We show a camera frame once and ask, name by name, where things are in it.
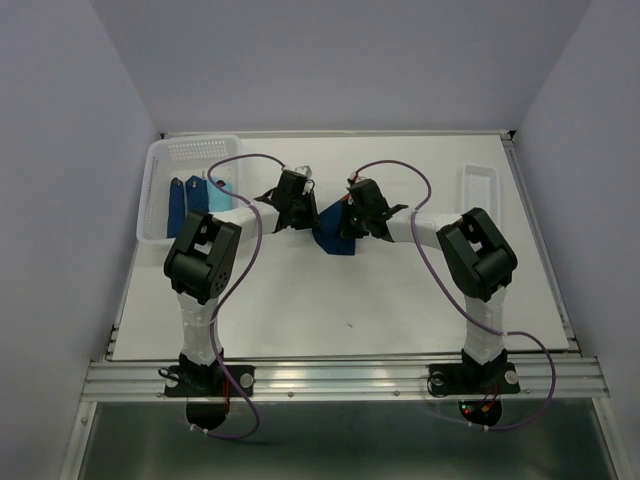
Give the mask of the dark blue paper napkin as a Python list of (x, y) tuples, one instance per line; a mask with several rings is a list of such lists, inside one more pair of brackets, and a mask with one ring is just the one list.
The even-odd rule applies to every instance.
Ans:
[(342, 202), (334, 202), (318, 215), (318, 224), (312, 228), (316, 244), (329, 255), (354, 256), (356, 241), (341, 236)]

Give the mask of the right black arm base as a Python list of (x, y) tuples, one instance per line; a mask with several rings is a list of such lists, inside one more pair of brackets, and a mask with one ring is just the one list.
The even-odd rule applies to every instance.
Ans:
[(518, 394), (521, 387), (513, 363), (498, 360), (477, 365), (469, 360), (430, 364), (427, 390), (437, 398), (462, 396), (458, 408), (464, 420), (495, 427), (503, 412), (501, 396)]

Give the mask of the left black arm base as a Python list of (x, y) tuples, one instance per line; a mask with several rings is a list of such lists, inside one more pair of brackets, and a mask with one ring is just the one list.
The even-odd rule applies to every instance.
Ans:
[[(242, 439), (252, 435), (260, 417), (252, 401), (255, 367), (227, 366), (227, 375), (214, 362), (210, 366), (171, 365), (158, 369), (164, 380), (164, 396), (187, 401), (186, 420), (191, 430), (219, 439)], [(242, 398), (254, 414), (254, 425), (246, 433), (222, 433), (219, 428), (231, 413), (231, 399)]]

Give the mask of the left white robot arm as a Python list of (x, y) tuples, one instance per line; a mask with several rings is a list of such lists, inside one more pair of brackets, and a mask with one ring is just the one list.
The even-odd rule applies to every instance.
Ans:
[(222, 353), (212, 315), (220, 296), (230, 293), (238, 247), (248, 240), (288, 228), (319, 224), (308, 166), (284, 169), (273, 189), (249, 205), (212, 214), (186, 216), (164, 262), (164, 275), (177, 294), (183, 325), (178, 363), (159, 374), (169, 397), (208, 397), (223, 392), (225, 375), (217, 365)]

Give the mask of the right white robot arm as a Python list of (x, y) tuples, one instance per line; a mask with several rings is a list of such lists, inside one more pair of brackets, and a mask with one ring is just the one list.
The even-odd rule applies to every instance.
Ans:
[(503, 384), (513, 368), (503, 340), (503, 304), (518, 261), (489, 214), (478, 207), (463, 214), (408, 213), (406, 205), (391, 207), (374, 180), (359, 177), (349, 182), (341, 207), (343, 237), (412, 243), (422, 257), (426, 247), (437, 249), (463, 294), (465, 305), (453, 304), (466, 319), (461, 361), (429, 367), (435, 395), (481, 393)]

